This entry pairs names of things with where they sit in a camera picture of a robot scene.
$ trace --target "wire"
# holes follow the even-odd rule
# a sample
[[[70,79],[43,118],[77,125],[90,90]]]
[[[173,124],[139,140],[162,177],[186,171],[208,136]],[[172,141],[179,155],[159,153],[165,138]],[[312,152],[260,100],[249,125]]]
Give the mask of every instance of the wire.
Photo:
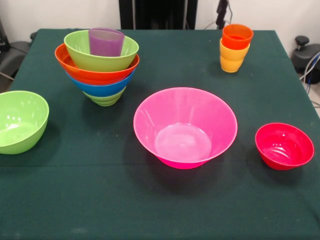
[[[316,108],[320,108],[320,103],[317,103],[316,101],[311,101],[313,104],[317,105]]]
[[[229,24],[231,24],[231,23],[232,23],[232,17],[233,17],[233,15],[234,15],[234,13],[233,13],[233,12],[232,12],[232,10],[231,10],[230,0],[228,0],[228,8],[229,8],[229,11],[230,11],[230,13],[231,13],[231,16],[230,16],[230,23],[229,23]]]
[[[7,78],[7,79],[10,79],[11,81],[14,80],[12,77],[10,77],[10,76],[7,75],[7,74],[4,74],[3,72],[0,72],[0,75],[4,76],[4,77]]]
[[[208,26],[206,26],[203,30],[207,30],[208,27],[210,27],[212,24],[216,23],[216,21],[211,22],[210,24],[208,24]]]
[[[308,62],[308,64],[306,65],[306,68],[305,68],[305,71],[304,71],[304,74],[300,77],[300,80],[304,79],[315,67],[316,63],[319,61],[320,58],[317,59],[316,63],[308,70],[310,64],[313,62],[313,60],[315,58],[317,58],[318,56],[320,55],[320,51],[317,52],[311,59],[310,61]]]
[[[305,67],[305,70],[304,70],[304,75],[300,77],[300,79],[303,78],[303,83],[306,84],[306,77],[307,75],[310,73],[309,75],[309,78],[308,78],[308,83],[307,83],[307,86],[306,86],[306,93],[309,95],[310,93],[310,89],[311,89],[311,77],[312,77],[312,70],[314,69],[315,65],[317,64],[317,62],[320,60],[320,52],[318,52],[317,54],[315,54],[311,60],[308,62],[308,64],[306,65]],[[320,103],[317,103],[316,101],[312,101],[311,102],[313,104],[315,104],[316,106],[313,106],[314,108],[320,108]]]

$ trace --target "cup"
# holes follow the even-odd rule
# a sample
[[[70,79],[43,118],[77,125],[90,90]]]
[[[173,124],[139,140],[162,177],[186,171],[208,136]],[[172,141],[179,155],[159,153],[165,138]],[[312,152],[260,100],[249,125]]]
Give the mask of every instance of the cup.
[[[125,35],[115,29],[91,28],[89,29],[90,53],[103,57],[119,57]]]
[[[241,50],[233,50],[223,45],[220,39],[220,63],[223,71],[227,73],[235,73],[239,70],[244,62],[250,48],[250,44]]]
[[[241,50],[248,47],[254,32],[241,24],[229,24],[222,30],[222,44],[229,49]]]

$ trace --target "blue bowl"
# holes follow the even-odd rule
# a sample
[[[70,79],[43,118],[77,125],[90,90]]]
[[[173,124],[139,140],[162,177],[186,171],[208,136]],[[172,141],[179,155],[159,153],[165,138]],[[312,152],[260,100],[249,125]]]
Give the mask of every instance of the blue bowl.
[[[130,82],[132,79],[132,76],[135,73],[135,70],[127,76],[125,79],[118,81],[113,84],[108,84],[108,85],[90,85],[86,84],[80,81],[77,81],[73,77],[71,77],[67,72],[65,72],[68,77],[74,82],[74,84],[80,88],[82,91],[84,91],[86,94],[89,94],[94,97],[108,97],[115,95],[119,93],[122,89],[127,86],[127,84]]]

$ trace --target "green cloth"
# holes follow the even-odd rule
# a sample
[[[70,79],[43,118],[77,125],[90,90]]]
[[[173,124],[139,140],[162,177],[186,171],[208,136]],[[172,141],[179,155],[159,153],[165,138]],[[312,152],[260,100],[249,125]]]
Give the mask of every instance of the green cloth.
[[[274,31],[255,31],[241,69],[220,67],[218,30],[124,30],[140,64],[113,106],[91,102],[54,51],[73,29],[41,29],[11,90],[42,95],[46,131],[31,150],[0,155],[0,239],[277,239],[320,237],[320,120]],[[199,168],[162,164],[138,142],[133,115],[150,94],[186,86],[224,99],[233,145]],[[313,140],[307,165],[275,171],[255,133],[297,126]]]

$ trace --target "orange bowl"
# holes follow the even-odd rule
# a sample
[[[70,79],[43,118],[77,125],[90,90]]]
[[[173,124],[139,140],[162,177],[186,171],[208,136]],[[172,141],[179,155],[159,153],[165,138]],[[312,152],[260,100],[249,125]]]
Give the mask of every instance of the orange bowl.
[[[129,67],[124,70],[110,72],[88,71],[76,66],[64,43],[55,49],[54,54],[60,65],[71,77],[90,85],[107,85],[119,82],[129,76],[140,62],[139,55],[136,54]]]

